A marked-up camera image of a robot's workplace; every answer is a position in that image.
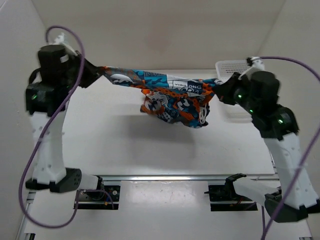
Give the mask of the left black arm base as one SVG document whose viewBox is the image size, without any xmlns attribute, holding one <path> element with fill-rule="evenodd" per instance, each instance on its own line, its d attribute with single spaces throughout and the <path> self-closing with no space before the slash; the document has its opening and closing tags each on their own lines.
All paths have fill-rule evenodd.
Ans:
<svg viewBox="0 0 320 240">
<path fill-rule="evenodd" d="M 81 191 L 78 197 L 78 210 L 118 210 L 120 203 L 121 186 L 101 179 L 99 189 L 107 192 Z"/>
</svg>

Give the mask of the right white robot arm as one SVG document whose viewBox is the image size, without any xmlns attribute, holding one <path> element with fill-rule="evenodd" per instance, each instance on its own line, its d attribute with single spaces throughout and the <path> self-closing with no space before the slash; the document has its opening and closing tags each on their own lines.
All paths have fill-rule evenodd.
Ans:
<svg viewBox="0 0 320 240">
<path fill-rule="evenodd" d="M 277 223 L 294 223 L 319 213 L 320 198 L 300 163 L 296 117 L 289 108 L 278 104 L 279 88 L 280 81 L 268 71 L 256 71 L 251 76 L 235 72 L 214 88 L 222 103 L 238 104 L 251 115 L 274 160 L 280 182 L 279 187 L 272 188 L 237 173 L 226 178 L 224 193 L 230 200 L 246 197 L 259 203 Z"/>
</svg>

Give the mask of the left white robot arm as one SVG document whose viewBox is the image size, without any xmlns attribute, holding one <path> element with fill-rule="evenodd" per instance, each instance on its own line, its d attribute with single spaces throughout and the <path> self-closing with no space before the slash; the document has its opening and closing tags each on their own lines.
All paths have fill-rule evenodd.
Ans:
<svg viewBox="0 0 320 240">
<path fill-rule="evenodd" d="M 52 193 L 82 190 L 100 200 L 105 194 L 102 178 L 65 167 L 63 159 L 63 124 L 82 56 L 61 43 L 41 47 L 37 57 L 40 67 L 31 73 L 25 90 L 25 108 L 35 140 L 31 155 L 35 166 L 25 187 Z"/>
</svg>

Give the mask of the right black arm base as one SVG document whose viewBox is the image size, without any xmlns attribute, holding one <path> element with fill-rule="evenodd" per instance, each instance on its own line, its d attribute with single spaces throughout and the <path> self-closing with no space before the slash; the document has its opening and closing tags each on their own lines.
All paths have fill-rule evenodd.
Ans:
<svg viewBox="0 0 320 240">
<path fill-rule="evenodd" d="M 235 192 L 234 182 L 247 177 L 246 174 L 237 173 L 225 179 L 223 185 L 209 185 L 204 192 L 209 196 L 211 212 L 247 212 L 257 211 L 258 207 L 250 198 Z"/>
</svg>

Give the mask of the colourful patterned shorts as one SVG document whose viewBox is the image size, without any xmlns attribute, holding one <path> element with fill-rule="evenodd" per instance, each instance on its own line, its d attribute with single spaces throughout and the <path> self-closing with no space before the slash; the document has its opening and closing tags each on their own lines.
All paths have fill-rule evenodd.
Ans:
<svg viewBox="0 0 320 240">
<path fill-rule="evenodd" d="M 140 111 L 169 123 L 198 129 L 208 125 L 209 102 L 217 78 L 192 79 L 139 69 L 105 66 L 103 75 L 114 85 L 140 89 L 144 102 Z"/>
</svg>

